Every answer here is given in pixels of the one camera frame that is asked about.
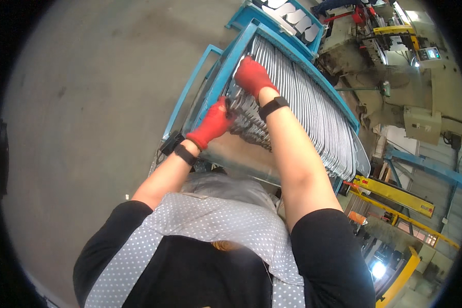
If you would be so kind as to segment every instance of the gray polka dot apron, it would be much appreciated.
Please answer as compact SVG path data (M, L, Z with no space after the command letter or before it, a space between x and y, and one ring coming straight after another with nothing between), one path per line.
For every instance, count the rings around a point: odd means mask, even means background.
M103 270L84 307L118 308L154 255L163 236L204 242L232 241L256 253L273 275L272 307L304 308L289 234L270 208L195 194L166 194Z

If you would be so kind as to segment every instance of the black wristband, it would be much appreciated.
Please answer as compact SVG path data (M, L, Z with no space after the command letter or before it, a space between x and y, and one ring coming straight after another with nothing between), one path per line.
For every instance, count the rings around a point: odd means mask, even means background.
M289 104L288 104L288 101L286 101L284 97L282 96L275 97L272 101L266 103L265 106L260 108L259 110L260 119L262 119L265 122L267 115L285 106L289 106Z
M190 166L193 166L197 161L197 157L194 157L183 145L180 144L174 148L174 154L181 157Z

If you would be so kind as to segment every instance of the red work glove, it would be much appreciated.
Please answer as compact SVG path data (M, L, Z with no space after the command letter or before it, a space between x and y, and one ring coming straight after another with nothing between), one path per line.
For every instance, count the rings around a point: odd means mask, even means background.
M207 148L212 139L221 137L236 118L226 118L225 98L219 97L217 102L210 106L199 127L187 134L187 139L193 141L201 151Z
M252 60L252 57L246 56L234 74L236 84L242 87L246 92L255 97L259 101L259 92L262 88L270 87L279 90L272 84L271 78L268 76L265 68L257 61Z

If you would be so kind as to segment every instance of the fluorescent light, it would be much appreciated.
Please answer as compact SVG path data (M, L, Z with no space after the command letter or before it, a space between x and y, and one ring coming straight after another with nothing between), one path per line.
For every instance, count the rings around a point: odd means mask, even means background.
M394 2L394 8L397 14L402 18L402 21L404 21L406 25L409 25L409 18L407 18L406 14L404 13L404 10L402 10L402 8L397 2Z
M387 268L380 261L376 262L375 265L373 265L373 268L371 269L371 273L376 279L382 278L386 271Z

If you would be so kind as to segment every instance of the person in background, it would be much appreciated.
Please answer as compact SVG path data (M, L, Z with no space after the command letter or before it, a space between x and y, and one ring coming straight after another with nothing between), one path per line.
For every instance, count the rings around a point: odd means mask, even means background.
M383 0L385 3L389 3L390 0ZM317 17L323 15L326 17L326 10L331 10L346 5L359 5L364 4L366 6L375 5L378 0L325 0L316 6L311 7L311 13Z

